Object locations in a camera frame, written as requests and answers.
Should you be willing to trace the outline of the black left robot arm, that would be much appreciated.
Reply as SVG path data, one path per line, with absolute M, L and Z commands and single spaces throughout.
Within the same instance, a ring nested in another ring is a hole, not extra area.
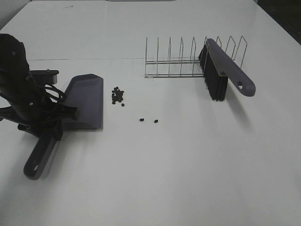
M 58 71 L 31 71 L 24 44 L 10 34 L 0 35 L 0 96 L 9 104 L 0 118 L 40 138 L 63 136 L 62 119 L 77 119 L 77 108 L 63 105 L 65 93 L 51 82 Z

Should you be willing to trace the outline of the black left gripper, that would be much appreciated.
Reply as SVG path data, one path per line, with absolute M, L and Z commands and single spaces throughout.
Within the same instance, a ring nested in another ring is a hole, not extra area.
M 2 81 L 0 96 L 10 104 L 0 109 L 0 119 L 17 123 L 18 130 L 37 138 L 49 132 L 59 141 L 63 135 L 61 120 L 77 121 L 79 117 L 77 107 L 62 105 L 63 92 L 51 84 Z

